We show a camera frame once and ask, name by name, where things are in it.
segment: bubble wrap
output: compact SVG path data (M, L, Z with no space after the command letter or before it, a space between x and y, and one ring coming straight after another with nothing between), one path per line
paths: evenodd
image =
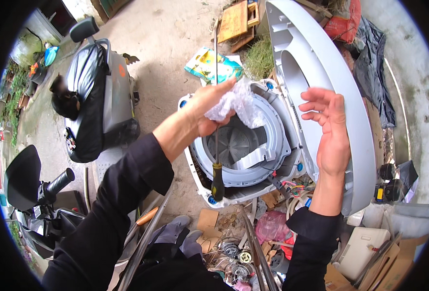
M246 77L240 79L232 91L224 94L219 103L205 113L205 116L214 121L222 121L231 109L235 110L239 119L250 129L266 124L263 112L253 104L250 80Z

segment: scooter seat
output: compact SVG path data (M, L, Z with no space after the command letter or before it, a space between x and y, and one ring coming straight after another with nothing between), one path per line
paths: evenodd
M77 52L66 73L67 86L78 93L80 101L78 118L64 119L75 140L75 148L67 148L74 162L91 162L103 149L103 105L108 71L106 49L99 44L89 44Z

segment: red bag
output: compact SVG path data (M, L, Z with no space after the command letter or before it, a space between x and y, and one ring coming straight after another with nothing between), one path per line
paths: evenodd
M342 40L351 44L357 33L361 17L360 0L347 0L344 10L334 13L334 16L324 26L324 31L332 40Z

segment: dry grass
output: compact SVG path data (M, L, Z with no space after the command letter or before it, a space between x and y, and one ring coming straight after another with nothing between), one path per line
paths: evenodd
M274 59L271 39L263 36L247 51L245 67L256 81L267 78L273 71Z

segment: blue screw cap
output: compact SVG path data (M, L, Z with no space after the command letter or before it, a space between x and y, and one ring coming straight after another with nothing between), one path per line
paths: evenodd
M213 197L213 195L211 195L210 197L208 197L208 202L210 202L213 205L215 205L216 203L218 203L218 202L215 201L215 198Z

